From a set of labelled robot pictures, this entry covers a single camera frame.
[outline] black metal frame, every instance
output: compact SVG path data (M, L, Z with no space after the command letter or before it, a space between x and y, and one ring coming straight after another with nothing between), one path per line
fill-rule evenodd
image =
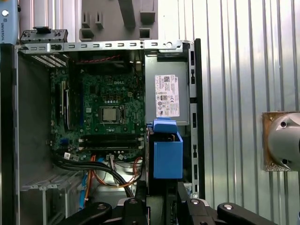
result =
M2 224L15 224L15 46L0 45Z
M217 210L212 209L205 201L190 199L184 184L177 183L177 219L180 225L276 225L265 218L252 213L241 206L233 203L223 203ZM150 210L139 198L128 198L120 200L118 206L112 209L111 205L105 202L96 202L91 206L79 211L59 225L87 225L87 224L123 224L123 225L148 225ZM151 224L166 224L161 215L160 221L150 220Z
M199 170L199 198L205 199L205 172L204 172L204 122L203 122L203 88L202 88L202 60L201 40L195 42L195 77L197 89L197 127L198 127L198 170Z

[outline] power supply label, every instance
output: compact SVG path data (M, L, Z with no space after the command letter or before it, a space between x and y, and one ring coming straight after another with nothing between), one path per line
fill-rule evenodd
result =
M178 77L156 75L155 100L157 117L178 117L180 115Z

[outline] motherboard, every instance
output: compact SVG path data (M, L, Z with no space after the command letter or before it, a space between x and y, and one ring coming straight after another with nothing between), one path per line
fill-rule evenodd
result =
M144 77L89 74L81 69L51 73L51 146L74 160L92 153L130 161L142 154L145 133Z

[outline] green motherboard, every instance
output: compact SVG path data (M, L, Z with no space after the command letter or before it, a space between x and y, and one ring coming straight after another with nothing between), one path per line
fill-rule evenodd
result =
M143 73L133 70L127 74L90 75L84 70L78 72L77 89L71 94L70 72L56 69L51 73L52 91L52 140L53 150L63 150L85 160L91 153L115 154L119 160L130 160L141 154L141 148L126 146L116 148L81 147L85 137L93 140L119 135L137 137L143 145L145 133L145 102Z

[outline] cpu socket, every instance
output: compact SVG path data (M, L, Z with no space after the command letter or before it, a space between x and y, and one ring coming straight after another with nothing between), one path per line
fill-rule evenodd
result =
M99 119L100 119L100 123L103 124L124 124L125 123L124 105L100 107Z

